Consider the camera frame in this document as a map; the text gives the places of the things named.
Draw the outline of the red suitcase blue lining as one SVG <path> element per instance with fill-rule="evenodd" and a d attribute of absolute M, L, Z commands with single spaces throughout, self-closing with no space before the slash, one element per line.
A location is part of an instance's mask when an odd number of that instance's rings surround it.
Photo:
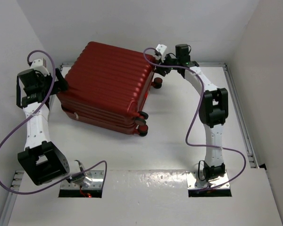
<path fill-rule="evenodd" d="M 62 110 L 73 120 L 144 137 L 148 114 L 143 106 L 155 79 L 154 56 L 90 41 L 65 76 L 58 93 Z"/>

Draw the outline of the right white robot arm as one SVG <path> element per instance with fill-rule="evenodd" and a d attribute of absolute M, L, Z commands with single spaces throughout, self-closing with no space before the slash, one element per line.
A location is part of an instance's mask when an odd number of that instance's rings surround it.
<path fill-rule="evenodd" d="M 157 73 L 167 75 L 173 68 L 188 81 L 200 95 L 198 105 L 199 119 L 204 125 L 206 134 L 206 155 L 203 162 L 203 176 L 200 181 L 210 181 L 225 174 L 225 164 L 222 157 L 222 132 L 223 125 L 228 117 L 228 91 L 214 85 L 203 73 L 200 65 L 191 61 L 190 47 L 179 44 L 175 47 L 175 57 L 167 53 L 167 46 L 158 44 L 155 55 L 160 59 Z"/>

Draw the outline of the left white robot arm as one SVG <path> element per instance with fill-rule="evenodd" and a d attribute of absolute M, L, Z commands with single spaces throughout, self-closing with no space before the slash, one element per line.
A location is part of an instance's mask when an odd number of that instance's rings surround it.
<path fill-rule="evenodd" d="M 50 139 L 48 118 L 50 98 L 68 89 L 68 82 L 56 68 L 57 81 L 45 69 L 28 69 L 17 75 L 16 105 L 23 110 L 26 123 L 26 143 L 17 155 L 18 162 L 37 186 L 70 172 L 66 156 Z"/>

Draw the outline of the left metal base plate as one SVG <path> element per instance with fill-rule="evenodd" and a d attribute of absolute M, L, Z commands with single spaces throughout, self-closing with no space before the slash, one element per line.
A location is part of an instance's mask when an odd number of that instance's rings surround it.
<path fill-rule="evenodd" d="M 90 170 L 62 181 L 60 189 L 79 190 L 81 187 L 83 190 L 100 190 L 102 188 L 104 176 L 105 174 L 103 170 Z"/>

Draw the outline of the metal base plate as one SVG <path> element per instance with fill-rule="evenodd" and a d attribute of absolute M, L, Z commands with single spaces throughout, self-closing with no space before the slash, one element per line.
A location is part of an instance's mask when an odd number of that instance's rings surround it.
<path fill-rule="evenodd" d="M 81 187 L 83 190 L 100 190 L 102 188 L 104 176 L 105 174 L 103 170 L 90 170 L 62 181 L 60 189 L 79 190 Z"/>
<path fill-rule="evenodd" d="M 209 181 L 204 180 L 202 171 L 198 173 L 197 170 L 186 171 L 187 188 L 189 190 L 203 190 L 203 189 L 230 189 L 229 177 L 227 171 L 223 176 L 218 176 Z"/>

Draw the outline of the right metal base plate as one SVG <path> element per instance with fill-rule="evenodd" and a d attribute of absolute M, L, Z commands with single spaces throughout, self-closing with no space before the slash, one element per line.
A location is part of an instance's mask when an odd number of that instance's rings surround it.
<path fill-rule="evenodd" d="M 204 180 L 202 171 L 198 173 L 197 170 L 186 171 L 187 188 L 189 190 L 203 190 L 203 189 L 230 189 L 229 177 L 227 171 L 223 176 L 218 176 L 209 181 Z"/>

